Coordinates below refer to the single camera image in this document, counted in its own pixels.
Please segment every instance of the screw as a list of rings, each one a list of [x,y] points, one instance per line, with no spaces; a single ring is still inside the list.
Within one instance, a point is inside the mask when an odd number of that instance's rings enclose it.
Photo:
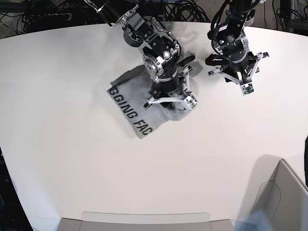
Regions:
[[[170,52],[164,51],[164,57],[169,58],[171,56]]]
[[[230,41],[230,42],[233,42],[234,41],[234,36],[233,35],[228,35],[227,36],[227,40]]]

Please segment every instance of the black lettering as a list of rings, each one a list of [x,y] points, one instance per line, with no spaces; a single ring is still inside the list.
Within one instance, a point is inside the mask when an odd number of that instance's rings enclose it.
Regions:
[[[139,124],[139,125],[141,125],[141,123],[144,123],[144,124],[146,124],[145,122],[144,122],[144,120],[142,119],[142,120],[140,120],[140,121],[137,121],[136,123],[134,123],[134,124]]]
[[[124,113],[131,112],[132,110],[134,110],[133,108],[130,108],[130,105],[129,105],[129,104],[127,104],[127,105],[125,105],[125,106],[122,106],[121,108],[122,108],[122,111],[123,111]]]
[[[115,95],[119,93],[119,90],[116,87],[110,88],[109,92],[111,95]]]
[[[137,127],[137,128],[139,128],[139,131],[143,131],[143,130],[145,130],[148,126],[149,126],[149,125],[145,124],[145,125],[141,125],[141,126],[139,126],[139,127]]]
[[[124,101],[124,102],[119,103],[119,105],[124,105],[124,104],[126,104],[126,103],[127,103],[127,102]]]
[[[147,134],[149,134],[149,133],[151,133],[153,131],[153,129],[152,128],[148,128],[147,130],[145,130],[145,131],[143,131],[142,133],[143,133],[143,135],[147,135]]]
[[[128,117],[128,118],[131,118],[131,119],[132,119],[132,118],[135,118],[135,117],[137,117],[137,116],[138,116],[137,112],[131,112],[131,113],[128,113],[128,114],[127,114],[127,117]]]
[[[122,95],[117,95],[117,96],[114,97],[114,100],[115,100],[116,102],[121,102],[121,101],[124,100],[124,98],[123,98]]]

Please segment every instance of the white table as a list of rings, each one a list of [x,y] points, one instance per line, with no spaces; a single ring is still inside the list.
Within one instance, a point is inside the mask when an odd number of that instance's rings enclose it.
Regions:
[[[142,63],[120,28],[79,26],[0,40],[0,146],[31,224],[52,230],[84,211],[249,214],[281,158],[304,179],[308,37],[246,28],[260,63],[255,92],[219,76],[209,24],[175,23],[203,67],[200,102],[186,118],[140,140],[106,93]]]

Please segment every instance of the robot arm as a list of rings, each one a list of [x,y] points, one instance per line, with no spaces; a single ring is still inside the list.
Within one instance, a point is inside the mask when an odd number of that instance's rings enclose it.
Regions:
[[[125,0],[103,0],[98,4],[85,2],[94,8],[109,25],[121,25],[124,40],[132,47],[139,47],[142,59],[153,81],[151,98],[144,105],[180,102],[185,109],[192,109],[198,102],[189,86],[190,56],[179,62],[181,46],[170,31],[151,17],[146,19],[138,13],[138,4]]]
[[[208,74],[210,76],[221,74],[226,82],[232,81],[239,84],[244,95],[254,91],[252,77],[259,71],[260,60],[269,56],[267,52],[253,55],[244,33],[245,26],[253,23],[254,8],[263,2],[261,0],[233,0],[232,2],[226,0],[215,15],[208,33],[216,54],[210,55],[205,63],[210,66],[220,66]],[[225,12],[226,20],[220,23],[227,5],[230,5],[230,9]]]

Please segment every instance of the gray towel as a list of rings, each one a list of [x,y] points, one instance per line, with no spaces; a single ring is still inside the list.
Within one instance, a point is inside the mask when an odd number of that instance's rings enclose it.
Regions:
[[[153,82],[144,66],[138,66],[121,75],[111,83],[109,95],[122,110],[128,122],[140,139],[151,134],[168,120],[181,120],[190,110],[184,110],[180,103],[168,109],[161,104],[152,104],[144,108],[151,97],[149,91]]]

